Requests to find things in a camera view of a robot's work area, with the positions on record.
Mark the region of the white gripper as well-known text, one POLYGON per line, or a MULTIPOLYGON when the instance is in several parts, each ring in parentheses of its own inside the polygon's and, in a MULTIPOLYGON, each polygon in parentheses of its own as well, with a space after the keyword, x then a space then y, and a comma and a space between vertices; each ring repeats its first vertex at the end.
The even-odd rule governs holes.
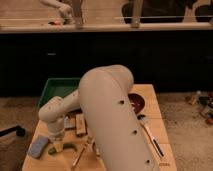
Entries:
POLYGON ((57 152, 63 151, 63 141, 65 135, 64 118, 59 117, 56 121, 48 124, 49 137, 53 142, 57 152))

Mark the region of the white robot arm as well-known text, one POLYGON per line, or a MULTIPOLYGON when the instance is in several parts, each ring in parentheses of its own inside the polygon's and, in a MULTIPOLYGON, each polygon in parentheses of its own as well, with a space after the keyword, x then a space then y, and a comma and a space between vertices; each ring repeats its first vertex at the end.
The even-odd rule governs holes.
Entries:
POLYGON ((40 108, 49 135, 63 136, 62 118, 81 109, 107 171, 160 171, 128 98, 134 78, 123 65, 86 72, 77 90, 40 108))

